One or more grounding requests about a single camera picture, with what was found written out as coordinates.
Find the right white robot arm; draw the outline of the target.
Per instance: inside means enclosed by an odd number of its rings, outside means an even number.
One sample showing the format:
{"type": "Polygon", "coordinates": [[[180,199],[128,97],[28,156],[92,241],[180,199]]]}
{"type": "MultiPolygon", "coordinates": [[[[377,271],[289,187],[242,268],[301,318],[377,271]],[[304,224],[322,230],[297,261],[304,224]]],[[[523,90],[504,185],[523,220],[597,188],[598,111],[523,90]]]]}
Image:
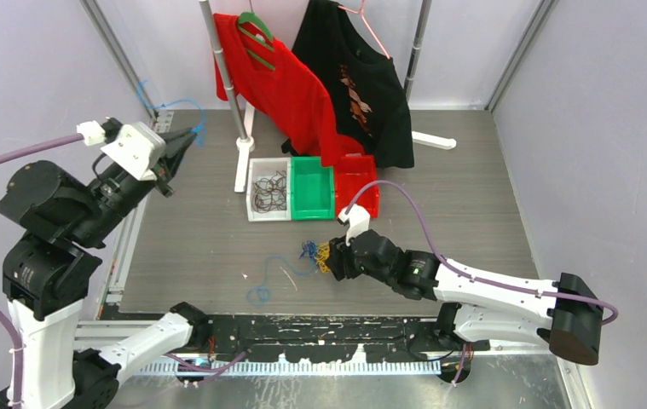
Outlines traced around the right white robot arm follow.
{"type": "Polygon", "coordinates": [[[403,250],[367,230],[329,241],[325,264],[342,281],[365,275],[410,300],[439,302],[437,343],[454,350],[488,340],[548,347],[584,366],[599,362],[604,303],[578,275],[522,279],[403,250]]]}

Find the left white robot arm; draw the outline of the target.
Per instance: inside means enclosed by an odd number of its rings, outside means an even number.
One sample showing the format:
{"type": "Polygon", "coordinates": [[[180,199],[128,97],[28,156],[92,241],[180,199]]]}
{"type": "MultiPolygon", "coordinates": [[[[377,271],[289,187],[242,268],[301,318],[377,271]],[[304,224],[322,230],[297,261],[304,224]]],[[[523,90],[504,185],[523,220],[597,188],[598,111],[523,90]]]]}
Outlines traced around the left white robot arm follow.
{"type": "Polygon", "coordinates": [[[208,316],[180,302],[122,341],[74,347],[90,277],[101,265],[93,250],[151,191],[172,195],[170,181],[195,136],[191,129],[157,134],[128,124],[103,149],[111,165],[89,183],[47,160],[11,177],[0,214],[24,234],[3,260],[3,293],[22,356],[0,391],[0,408],[105,408],[127,379],[161,355],[209,345],[208,316]]]}

